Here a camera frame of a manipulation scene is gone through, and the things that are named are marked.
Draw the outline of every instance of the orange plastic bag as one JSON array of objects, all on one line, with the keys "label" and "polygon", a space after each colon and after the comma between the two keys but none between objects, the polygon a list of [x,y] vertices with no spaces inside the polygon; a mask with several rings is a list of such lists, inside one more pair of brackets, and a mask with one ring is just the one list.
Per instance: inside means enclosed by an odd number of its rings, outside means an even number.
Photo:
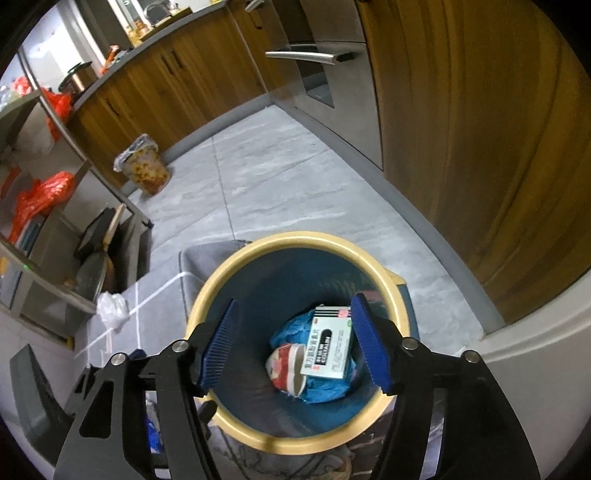
[{"label": "orange plastic bag", "polygon": [[74,175],[66,171],[61,171],[44,182],[35,180],[31,190],[21,192],[17,197],[8,241],[14,245],[29,220],[38,213],[49,215],[55,205],[67,202],[75,189]]},{"label": "orange plastic bag", "polygon": [[[19,77],[17,78],[14,83],[12,84],[12,90],[16,91],[21,97],[31,93],[33,89],[31,88],[31,84],[26,77]],[[49,103],[56,111],[58,116],[61,118],[63,122],[68,120],[70,116],[70,112],[72,111],[72,97],[67,93],[53,93],[47,90],[46,88],[41,87],[41,90],[49,100]],[[49,127],[49,131],[51,132],[51,136],[54,142],[57,142],[60,137],[61,133],[57,129],[55,123],[51,120],[51,118],[46,119],[47,126]]]}]

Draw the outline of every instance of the oven door handle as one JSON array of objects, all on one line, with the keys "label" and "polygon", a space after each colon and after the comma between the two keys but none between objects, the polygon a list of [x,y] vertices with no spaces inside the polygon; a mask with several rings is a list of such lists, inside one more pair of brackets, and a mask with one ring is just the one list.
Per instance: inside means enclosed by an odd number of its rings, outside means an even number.
[{"label": "oven door handle", "polygon": [[303,60],[313,61],[315,63],[325,63],[327,65],[337,65],[344,61],[353,60],[355,58],[355,53],[352,51],[323,53],[320,51],[304,50],[271,50],[266,51],[265,56],[270,59]]},{"label": "oven door handle", "polygon": [[265,0],[252,0],[251,2],[247,3],[246,7],[244,8],[244,11],[246,13],[250,13],[254,9],[260,7],[263,3],[265,3]]}]

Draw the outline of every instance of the small trash bin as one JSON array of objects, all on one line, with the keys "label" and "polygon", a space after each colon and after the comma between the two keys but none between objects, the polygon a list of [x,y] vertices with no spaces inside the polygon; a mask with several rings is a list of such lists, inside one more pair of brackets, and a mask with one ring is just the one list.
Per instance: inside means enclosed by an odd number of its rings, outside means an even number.
[{"label": "small trash bin", "polygon": [[148,134],[140,135],[127,150],[117,156],[113,170],[123,172],[150,196],[160,192],[170,180],[170,171],[162,163],[158,145]]},{"label": "small trash bin", "polygon": [[197,296],[186,331],[188,338],[197,324],[220,318],[229,299],[239,302],[240,331],[220,383],[210,392],[218,403],[214,422],[252,448],[282,455],[335,448],[374,423],[392,398],[381,393],[364,367],[361,381],[345,398],[321,404],[277,391],[265,369],[269,339],[285,322],[320,303],[348,305],[359,292],[403,336],[418,338],[404,280],[338,237],[317,232],[272,235],[220,265]]}]

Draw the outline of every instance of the pot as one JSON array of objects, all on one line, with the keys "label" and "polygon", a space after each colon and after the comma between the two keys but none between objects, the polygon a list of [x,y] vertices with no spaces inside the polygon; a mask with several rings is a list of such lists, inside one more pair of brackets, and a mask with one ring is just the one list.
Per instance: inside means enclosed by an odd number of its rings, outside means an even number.
[{"label": "pot", "polygon": [[92,62],[74,65],[57,88],[60,93],[69,93],[76,100],[90,85],[98,80]]}]

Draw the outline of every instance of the wooden cabinet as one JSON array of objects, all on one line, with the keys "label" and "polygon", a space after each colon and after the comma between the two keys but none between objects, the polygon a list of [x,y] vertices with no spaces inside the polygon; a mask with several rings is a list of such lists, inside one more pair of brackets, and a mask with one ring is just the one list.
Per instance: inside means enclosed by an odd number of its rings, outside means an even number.
[{"label": "wooden cabinet", "polygon": [[221,9],[179,28],[114,72],[68,128],[115,185],[115,157],[143,133],[161,151],[265,93],[232,16]]},{"label": "wooden cabinet", "polygon": [[244,10],[247,2],[243,0],[230,0],[229,9],[232,12],[243,37],[248,45],[252,59],[257,65],[265,86],[269,92],[279,97],[289,97],[290,92],[282,90],[287,86],[289,72],[286,72],[284,62],[268,59],[265,57],[265,52],[275,48],[284,47],[285,45],[273,45],[270,38],[280,38],[284,36],[283,33],[269,32],[269,28],[277,28],[280,25],[278,19],[265,17],[269,15],[276,15],[274,8],[270,4],[262,4],[262,7],[250,13]]},{"label": "wooden cabinet", "polygon": [[386,178],[507,322],[591,265],[591,81],[530,0],[358,3]]}]

